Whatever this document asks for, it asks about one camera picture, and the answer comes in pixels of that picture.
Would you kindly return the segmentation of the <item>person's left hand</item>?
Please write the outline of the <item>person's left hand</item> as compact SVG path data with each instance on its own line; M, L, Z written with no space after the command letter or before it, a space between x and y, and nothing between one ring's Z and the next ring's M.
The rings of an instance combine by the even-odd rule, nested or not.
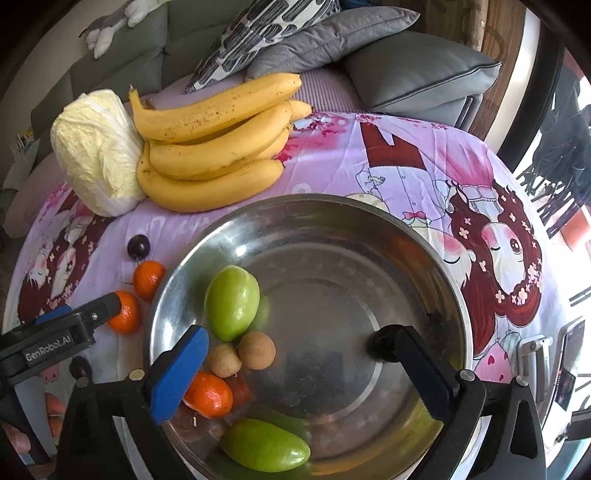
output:
M29 466L49 464L57 453L63 404L44 391L17 392L1 399L1 429Z

